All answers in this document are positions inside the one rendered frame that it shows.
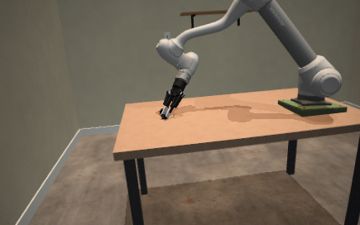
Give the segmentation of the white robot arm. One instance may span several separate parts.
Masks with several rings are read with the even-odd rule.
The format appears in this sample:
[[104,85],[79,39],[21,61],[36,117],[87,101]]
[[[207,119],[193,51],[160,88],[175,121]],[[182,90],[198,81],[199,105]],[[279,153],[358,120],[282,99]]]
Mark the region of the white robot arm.
[[177,68],[175,79],[182,79],[187,85],[199,63],[195,53],[183,53],[186,41],[228,28],[250,8],[262,16],[299,66],[298,95],[290,100],[301,106],[331,106],[332,103],[324,98],[340,90],[340,73],[323,56],[313,52],[276,0],[234,0],[219,21],[189,29],[169,41],[160,40],[156,50],[166,62]]

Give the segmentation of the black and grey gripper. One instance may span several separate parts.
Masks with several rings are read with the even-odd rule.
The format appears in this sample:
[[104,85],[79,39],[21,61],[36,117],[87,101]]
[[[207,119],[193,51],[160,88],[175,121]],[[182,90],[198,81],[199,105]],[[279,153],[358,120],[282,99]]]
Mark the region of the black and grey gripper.
[[[173,108],[177,108],[181,99],[185,96],[183,94],[185,86],[186,86],[186,82],[184,80],[176,79],[175,82],[173,83],[172,90],[169,92],[166,91],[166,97],[165,97],[165,100],[163,103],[165,105],[165,107],[164,107],[162,113],[166,113],[167,118],[170,117],[170,114],[171,114]],[[172,103],[171,103],[171,101],[172,101]]]

